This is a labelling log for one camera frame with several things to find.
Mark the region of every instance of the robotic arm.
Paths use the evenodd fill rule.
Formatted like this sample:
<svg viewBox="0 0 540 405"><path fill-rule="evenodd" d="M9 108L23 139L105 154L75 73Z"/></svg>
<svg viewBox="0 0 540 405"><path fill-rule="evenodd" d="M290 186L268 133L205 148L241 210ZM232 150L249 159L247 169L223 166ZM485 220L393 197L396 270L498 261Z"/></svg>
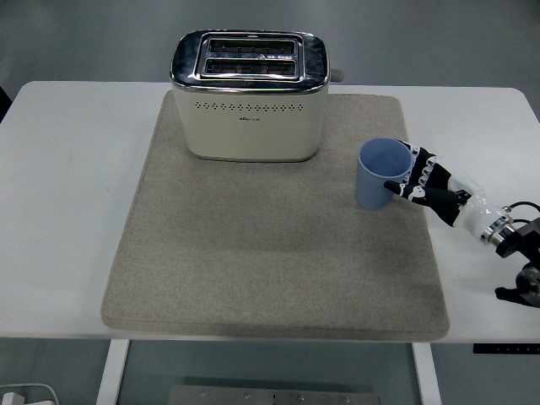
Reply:
<svg viewBox="0 0 540 405"><path fill-rule="evenodd" d="M529 263L517 275L516 288L500 287L495 293L500 300L540 308L540 218L527 221L509 215L519 205L531 205L538 212L540 206L517 202L495 207L486 200L483 189L450 162L424 148L403 143L413 153L413 169L401 184L387 181L385 188L412 203L432 208L448 225L464 228L484 244L495 246L501 257L519 251ZM517 223L526 224L517 229Z"/></svg>

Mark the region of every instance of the metal plate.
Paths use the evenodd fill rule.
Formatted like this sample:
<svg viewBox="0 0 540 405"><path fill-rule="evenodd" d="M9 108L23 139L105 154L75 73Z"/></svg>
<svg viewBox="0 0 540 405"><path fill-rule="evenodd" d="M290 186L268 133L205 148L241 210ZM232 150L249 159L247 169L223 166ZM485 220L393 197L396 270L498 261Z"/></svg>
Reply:
<svg viewBox="0 0 540 405"><path fill-rule="evenodd" d="M169 405L379 405L357 392L295 391L225 386L172 386Z"/></svg>

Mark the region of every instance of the white power adapter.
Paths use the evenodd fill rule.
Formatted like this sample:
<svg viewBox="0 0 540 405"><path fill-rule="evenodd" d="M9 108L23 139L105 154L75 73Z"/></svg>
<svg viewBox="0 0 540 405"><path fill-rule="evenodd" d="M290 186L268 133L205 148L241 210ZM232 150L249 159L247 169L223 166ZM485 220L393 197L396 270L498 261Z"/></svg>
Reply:
<svg viewBox="0 0 540 405"><path fill-rule="evenodd" d="M14 392L3 394L2 405L56 405L53 401L39 401L32 403L24 403L24 397Z"/></svg>

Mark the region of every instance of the cable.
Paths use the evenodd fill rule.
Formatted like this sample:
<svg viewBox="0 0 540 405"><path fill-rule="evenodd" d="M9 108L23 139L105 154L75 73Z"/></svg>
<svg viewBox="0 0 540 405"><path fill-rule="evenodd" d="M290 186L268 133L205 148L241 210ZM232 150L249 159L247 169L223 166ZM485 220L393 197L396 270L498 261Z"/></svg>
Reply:
<svg viewBox="0 0 540 405"><path fill-rule="evenodd" d="M27 384L6 384L6 385L0 386L0 388L15 388L15 387L18 387L18 386L41 386L41 387L47 388L51 392L52 396L54 397L55 404L60 405L60 402L58 401L57 394L54 392L52 387L48 386L47 384L42 384L40 382L29 382Z"/></svg>
<svg viewBox="0 0 540 405"><path fill-rule="evenodd" d="M530 201L518 201L518 202L514 202L513 204L510 205L510 208L519 207L520 205L528 205L529 207L534 207L534 208L536 208L537 211L540 213L540 205L535 204L534 202L530 202Z"/></svg>

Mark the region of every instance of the toaster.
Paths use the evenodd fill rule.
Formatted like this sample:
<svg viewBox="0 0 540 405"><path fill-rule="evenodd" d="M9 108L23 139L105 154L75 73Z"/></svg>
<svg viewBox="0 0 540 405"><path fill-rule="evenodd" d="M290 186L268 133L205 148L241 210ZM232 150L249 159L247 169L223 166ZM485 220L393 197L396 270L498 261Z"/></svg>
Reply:
<svg viewBox="0 0 540 405"><path fill-rule="evenodd" d="M295 162L319 149L330 69L314 35L195 31L178 43L170 81L200 158Z"/></svg>

